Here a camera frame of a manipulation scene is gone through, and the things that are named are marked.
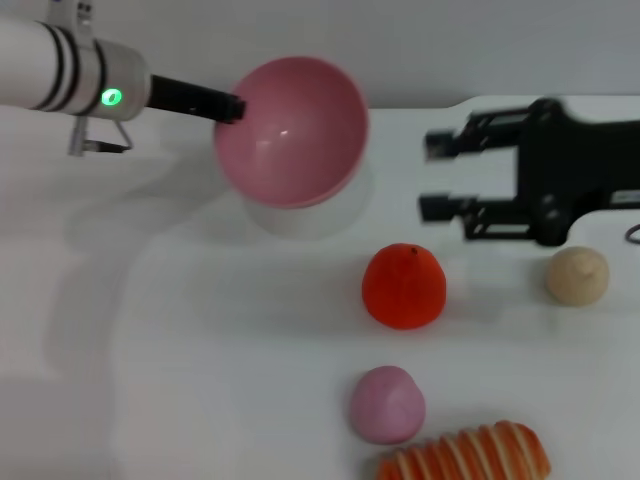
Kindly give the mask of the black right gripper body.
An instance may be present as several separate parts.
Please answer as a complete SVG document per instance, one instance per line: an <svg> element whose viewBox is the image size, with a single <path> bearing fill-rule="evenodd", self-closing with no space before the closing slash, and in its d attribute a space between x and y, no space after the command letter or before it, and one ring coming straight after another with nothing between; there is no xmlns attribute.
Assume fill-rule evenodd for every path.
<svg viewBox="0 0 640 480"><path fill-rule="evenodd" d="M533 240L561 246L589 213L640 210L640 120L582 121L560 101L539 99L522 124L516 174Z"/></svg>

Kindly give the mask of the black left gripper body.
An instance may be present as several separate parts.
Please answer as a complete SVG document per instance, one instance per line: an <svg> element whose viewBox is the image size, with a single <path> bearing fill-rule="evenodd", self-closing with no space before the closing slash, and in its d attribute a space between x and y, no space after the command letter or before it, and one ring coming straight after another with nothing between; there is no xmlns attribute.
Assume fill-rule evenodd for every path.
<svg viewBox="0 0 640 480"><path fill-rule="evenodd" d="M146 107L215 121L214 108L218 93L226 92L152 75Z"/></svg>

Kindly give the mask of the pink plastic bowl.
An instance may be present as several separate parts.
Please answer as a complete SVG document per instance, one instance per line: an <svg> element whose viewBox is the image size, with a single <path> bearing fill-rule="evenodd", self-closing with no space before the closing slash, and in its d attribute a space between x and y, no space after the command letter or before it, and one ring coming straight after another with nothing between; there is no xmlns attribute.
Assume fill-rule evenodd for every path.
<svg viewBox="0 0 640 480"><path fill-rule="evenodd" d="M356 83L313 57L270 61L234 92L242 120L216 125L216 158L231 186L269 207L305 208L336 195L358 172L369 111Z"/></svg>

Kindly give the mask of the pink toy peach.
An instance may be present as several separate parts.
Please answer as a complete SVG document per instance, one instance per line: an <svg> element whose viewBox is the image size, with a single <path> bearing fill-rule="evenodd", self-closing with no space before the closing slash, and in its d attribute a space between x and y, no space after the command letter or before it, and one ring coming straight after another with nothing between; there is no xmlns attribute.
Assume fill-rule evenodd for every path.
<svg viewBox="0 0 640 480"><path fill-rule="evenodd" d="M397 366L367 371L356 382L348 404L353 431L376 445L406 442L422 428L426 401L414 379Z"/></svg>

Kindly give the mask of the red orange toy fruit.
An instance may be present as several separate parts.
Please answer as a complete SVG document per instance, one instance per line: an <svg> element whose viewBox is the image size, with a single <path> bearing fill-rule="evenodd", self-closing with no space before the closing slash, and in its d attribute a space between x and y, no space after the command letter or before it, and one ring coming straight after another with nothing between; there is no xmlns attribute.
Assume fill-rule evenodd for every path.
<svg viewBox="0 0 640 480"><path fill-rule="evenodd" d="M396 243L370 260L361 284L368 313L395 330L413 330L435 321L447 300L447 280L427 249Z"/></svg>

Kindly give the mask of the beige toy mushroom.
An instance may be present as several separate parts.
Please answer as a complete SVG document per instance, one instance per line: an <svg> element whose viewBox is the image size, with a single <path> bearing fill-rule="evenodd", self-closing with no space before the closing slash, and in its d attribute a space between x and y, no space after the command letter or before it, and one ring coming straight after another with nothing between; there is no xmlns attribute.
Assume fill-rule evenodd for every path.
<svg viewBox="0 0 640 480"><path fill-rule="evenodd" d="M610 281L609 264L595 249L575 246L562 249L549 260L545 286L561 305L585 307L599 301Z"/></svg>

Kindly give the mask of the orange white striped toy bread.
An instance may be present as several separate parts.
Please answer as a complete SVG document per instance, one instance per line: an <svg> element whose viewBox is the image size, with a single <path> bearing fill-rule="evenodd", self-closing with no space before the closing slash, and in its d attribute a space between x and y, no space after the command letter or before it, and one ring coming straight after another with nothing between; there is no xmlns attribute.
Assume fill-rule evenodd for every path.
<svg viewBox="0 0 640 480"><path fill-rule="evenodd" d="M375 480L547 480L550 474L536 433L502 420L398 449L381 459Z"/></svg>

